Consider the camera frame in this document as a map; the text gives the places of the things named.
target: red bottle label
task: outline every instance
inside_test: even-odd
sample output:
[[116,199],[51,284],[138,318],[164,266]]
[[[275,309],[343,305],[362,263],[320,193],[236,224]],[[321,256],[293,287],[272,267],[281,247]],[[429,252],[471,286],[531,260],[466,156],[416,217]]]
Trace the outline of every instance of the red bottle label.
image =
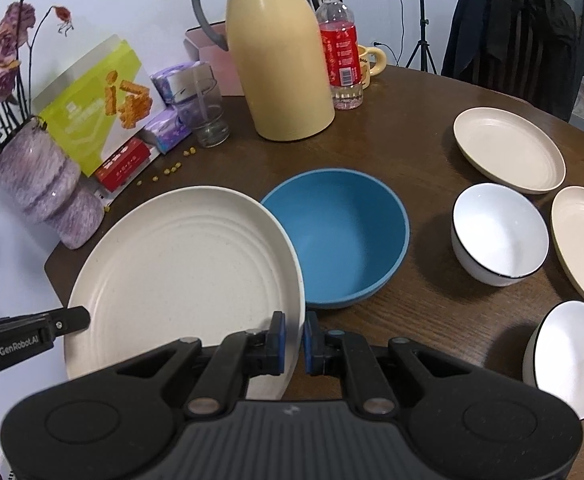
[[338,30],[319,28],[323,40],[323,52],[328,64],[329,84],[352,86],[360,83],[361,65],[358,61],[356,27],[350,25],[339,27]]

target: red box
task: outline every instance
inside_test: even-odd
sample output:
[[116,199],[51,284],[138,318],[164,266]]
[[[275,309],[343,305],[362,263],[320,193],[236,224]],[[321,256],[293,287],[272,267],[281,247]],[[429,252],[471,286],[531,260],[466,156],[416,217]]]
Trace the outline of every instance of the red box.
[[142,140],[132,137],[109,157],[94,175],[109,191],[115,191],[150,156],[150,149]]

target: cable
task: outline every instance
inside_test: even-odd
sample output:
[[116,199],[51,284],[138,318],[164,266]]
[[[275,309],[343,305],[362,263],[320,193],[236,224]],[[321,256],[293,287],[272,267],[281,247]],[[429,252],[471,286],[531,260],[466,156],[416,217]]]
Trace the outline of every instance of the cable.
[[399,60],[396,57],[396,54],[392,50],[392,47],[391,46],[389,46],[388,44],[385,44],[385,43],[381,43],[380,41],[374,41],[373,45],[374,46],[379,46],[379,45],[386,46],[390,50],[390,52],[392,52],[392,57],[394,58],[394,62],[396,63],[396,66],[399,66]]
[[400,1],[401,1],[401,53],[399,54],[399,59],[396,62],[396,66],[399,66],[401,56],[403,56],[403,40],[405,39],[405,21],[403,20],[403,0]]

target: brown tabletop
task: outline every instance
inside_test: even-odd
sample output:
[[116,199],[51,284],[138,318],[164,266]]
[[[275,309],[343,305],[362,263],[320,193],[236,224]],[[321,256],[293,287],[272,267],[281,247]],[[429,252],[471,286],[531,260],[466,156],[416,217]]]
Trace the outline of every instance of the brown tabletop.
[[[365,335],[371,344],[405,335],[473,364],[520,379],[525,346],[534,327],[560,301],[579,299],[554,248],[542,270],[520,283],[493,288],[471,278],[454,257],[450,241],[454,199],[471,184],[486,182],[454,143],[454,118],[488,106],[517,113],[542,128],[565,157],[565,185],[584,186],[584,133],[531,105],[456,80],[390,67],[373,78],[356,110],[338,112],[318,136],[278,144],[255,132],[243,98],[225,98],[232,134],[222,145],[183,157],[185,139],[159,157],[112,204],[96,235],[82,248],[57,246],[45,272],[67,305],[78,272],[102,236],[131,209],[165,191],[209,184],[232,187],[260,200],[302,171],[345,167],[384,181],[409,215],[409,250],[390,282],[375,296],[345,310],[319,313],[327,328]],[[176,173],[163,175],[176,161]],[[152,176],[159,175],[158,182]],[[556,193],[532,197],[544,218]],[[335,398],[338,381],[309,378],[299,360],[285,397]],[[584,479],[584,445],[571,479]]]

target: marbled purple vase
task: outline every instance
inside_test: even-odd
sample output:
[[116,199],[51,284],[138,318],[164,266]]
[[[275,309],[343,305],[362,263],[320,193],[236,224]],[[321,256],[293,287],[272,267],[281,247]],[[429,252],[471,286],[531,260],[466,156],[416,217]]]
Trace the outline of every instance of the marbled purple vase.
[[[25,123],[0,154],[0,187],[32,222],[48,221],[70,249],[89,240],[104,215],[95,196],[88,200],[78,193],[82,189],[79,177],[78,164],[65,155],[37,118]],[[67,216],[68,211],[75,220],[59,222],[59,216]]]

